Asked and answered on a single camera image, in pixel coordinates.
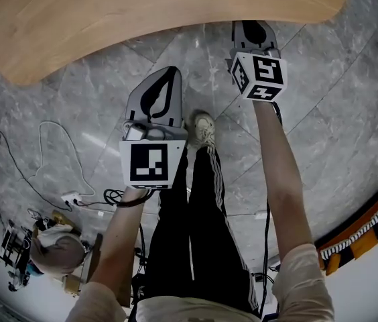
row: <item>forearm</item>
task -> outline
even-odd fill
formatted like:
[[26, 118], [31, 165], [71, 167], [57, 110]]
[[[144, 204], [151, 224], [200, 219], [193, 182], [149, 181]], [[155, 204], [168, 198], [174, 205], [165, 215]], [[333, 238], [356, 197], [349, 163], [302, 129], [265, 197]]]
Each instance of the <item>forearm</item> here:
[[267, 194], [280, 258], [312, 242], [304, 210], [302, 181], [283, 128], [270, 103], [254, 103]]
[[[134, 201], [144, 195], [145, 190], [127, 188], [121, 201]], [[104, 235], [100, 262], [91, 280], [105, 284], [114, 292], [119, 290], [132, 263], [143, 206], [117, 208]]]

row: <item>leg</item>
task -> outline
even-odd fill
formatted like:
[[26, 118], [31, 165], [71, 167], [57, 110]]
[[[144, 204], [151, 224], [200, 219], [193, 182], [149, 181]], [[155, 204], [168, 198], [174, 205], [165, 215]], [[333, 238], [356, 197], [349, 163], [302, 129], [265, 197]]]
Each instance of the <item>leg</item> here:
[[253, 279], [229, 227], [224, 196], [213, 142], [196, 153], [189, 200], [196, 297], [252, 313], [257, 310]]
[[160, 221], [150, 243], [146, 271], [146, 298], [156, 296], [191, 297], [189, 233], [187, 230], [185, 148], [173, 187], [160, 193]]

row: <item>white sneaker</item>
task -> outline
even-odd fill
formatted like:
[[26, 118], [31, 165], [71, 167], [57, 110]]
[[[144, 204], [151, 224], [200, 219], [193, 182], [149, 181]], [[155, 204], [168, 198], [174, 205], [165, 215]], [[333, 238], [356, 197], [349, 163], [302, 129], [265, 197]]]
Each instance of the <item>white sneaker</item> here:
[[203, 146], [216, 147], [214, 120], [209, 114], [203, 112], [194, 116], [194, 131], [197, 146], [200, 148]]

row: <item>white shirt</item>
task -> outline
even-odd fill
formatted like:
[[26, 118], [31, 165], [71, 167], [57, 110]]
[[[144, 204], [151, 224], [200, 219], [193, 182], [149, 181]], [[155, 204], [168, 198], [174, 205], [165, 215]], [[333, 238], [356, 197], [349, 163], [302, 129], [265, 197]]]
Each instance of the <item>white shirt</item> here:
[[[299, 246], [283, 259], [273, 294], [280, 304], [280, 322], [334, 321], [332, 300], [324, 285], [316, 248]], [[85, 285], [67, 322], [124, 322], [126, 314], [105, 285]], [[261, 322], [226, 305], [194, 298], [153, 297], [140, 301], [137, 322]]]

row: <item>curved wooden tabletop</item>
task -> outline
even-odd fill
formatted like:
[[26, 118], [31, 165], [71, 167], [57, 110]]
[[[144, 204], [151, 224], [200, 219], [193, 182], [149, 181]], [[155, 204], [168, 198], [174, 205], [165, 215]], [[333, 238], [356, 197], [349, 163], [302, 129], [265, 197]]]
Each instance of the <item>curved wooden tabletop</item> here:
[[345, 0], [0, 0], [0, 72], [30, 85], [87, 54], [184, 25], [230, 20], [318, 23]]

